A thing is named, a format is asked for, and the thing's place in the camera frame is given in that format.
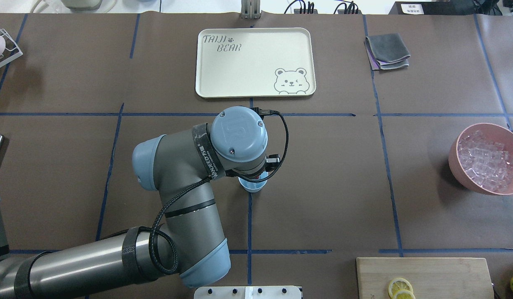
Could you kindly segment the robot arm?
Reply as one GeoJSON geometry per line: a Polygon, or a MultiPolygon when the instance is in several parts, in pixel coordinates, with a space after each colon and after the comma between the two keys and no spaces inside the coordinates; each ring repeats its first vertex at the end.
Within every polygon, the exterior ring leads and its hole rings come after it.
{"type": "Polygon", "coordinates": [[[189,288],[220,280],[231,261],[210,182],[227,176],[259,183],[263,172],[276,173],[283,156],[265,154],[267,115],[281,114],[234,106],[211,124],[138,144],[134,174],[162,202],[151,226],[21,259],[9,256],[0,211],[0,299],[70,299],[172,274],[189,288]]]}

